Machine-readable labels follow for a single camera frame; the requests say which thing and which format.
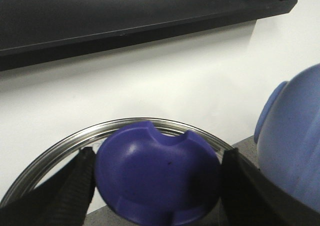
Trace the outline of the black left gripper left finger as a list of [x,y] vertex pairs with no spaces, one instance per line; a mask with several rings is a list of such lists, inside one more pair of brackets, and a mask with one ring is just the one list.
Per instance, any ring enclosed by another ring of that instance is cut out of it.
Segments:
[[95,191],[96,154],[81,149],[37,188],[0,209],[2,226],[81,226]]

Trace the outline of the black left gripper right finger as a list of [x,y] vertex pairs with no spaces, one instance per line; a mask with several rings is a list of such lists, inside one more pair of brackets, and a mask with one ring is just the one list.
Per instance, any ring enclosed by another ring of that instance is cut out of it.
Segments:
[[223,153],[221,201],[231,226],[318,226],[320,214],[269,181],[237,148]]

